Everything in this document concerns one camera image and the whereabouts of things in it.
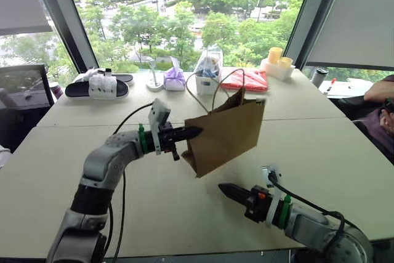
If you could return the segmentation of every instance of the brown paper bag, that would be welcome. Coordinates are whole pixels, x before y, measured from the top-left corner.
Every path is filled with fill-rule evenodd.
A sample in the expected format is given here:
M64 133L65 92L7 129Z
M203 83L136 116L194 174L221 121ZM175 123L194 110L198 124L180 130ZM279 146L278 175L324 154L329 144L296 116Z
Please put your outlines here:
M241 88L222 106L208 115L186 119L185 126L202 127L203 132L187 141L185 160L202 177L227 161L257 145L263 119L264 104L244 100Z

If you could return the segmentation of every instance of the purple pouch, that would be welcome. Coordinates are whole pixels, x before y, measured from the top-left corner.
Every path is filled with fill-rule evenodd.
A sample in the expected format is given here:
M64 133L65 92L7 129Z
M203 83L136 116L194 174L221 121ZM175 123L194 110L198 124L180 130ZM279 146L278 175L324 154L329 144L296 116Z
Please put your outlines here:
M179 64L176 59L171 57L171 60L174 66L164 72L164 88L167 91L184 91L186 82L183 70L179 68Z

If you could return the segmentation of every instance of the white box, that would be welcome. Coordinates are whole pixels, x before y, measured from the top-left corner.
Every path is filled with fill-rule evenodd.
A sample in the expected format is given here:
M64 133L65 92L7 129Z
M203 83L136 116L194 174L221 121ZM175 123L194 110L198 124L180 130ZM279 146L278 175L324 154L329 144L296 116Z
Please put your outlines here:
M260 69L264 70L267 75L282 81L291 77L295 67L294 65L291 65L290 68L279 67L278 65L269 63L268 59L263 59L260 63Z
M219 77L210 78L210 77L196 77L196 88L197 94L199 95L213 95L217 86L219 85Z

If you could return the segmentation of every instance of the red bag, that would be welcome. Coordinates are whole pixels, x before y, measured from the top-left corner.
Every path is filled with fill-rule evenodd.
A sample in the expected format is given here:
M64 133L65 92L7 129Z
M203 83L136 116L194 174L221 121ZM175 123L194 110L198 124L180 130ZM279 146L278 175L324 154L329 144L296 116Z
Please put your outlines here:
M245 88L252 92L266 92L268 90L268 81L265 71L244 69ZM239 89L243 86L244 74L242 71L236 71L231 74L224 82L222 87L225 89Z

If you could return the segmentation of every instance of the yellow cup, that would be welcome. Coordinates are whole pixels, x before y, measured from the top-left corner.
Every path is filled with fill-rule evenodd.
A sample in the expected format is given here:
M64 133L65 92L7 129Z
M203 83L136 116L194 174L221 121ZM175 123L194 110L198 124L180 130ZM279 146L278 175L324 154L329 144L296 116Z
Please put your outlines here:
M282 68L290 68L292 62L293 62L292 58L281 57L279 59L278 66Z
M282 55L282 51L283 50L280 47L271 47L268 52L268 62L271 64L277 64Z

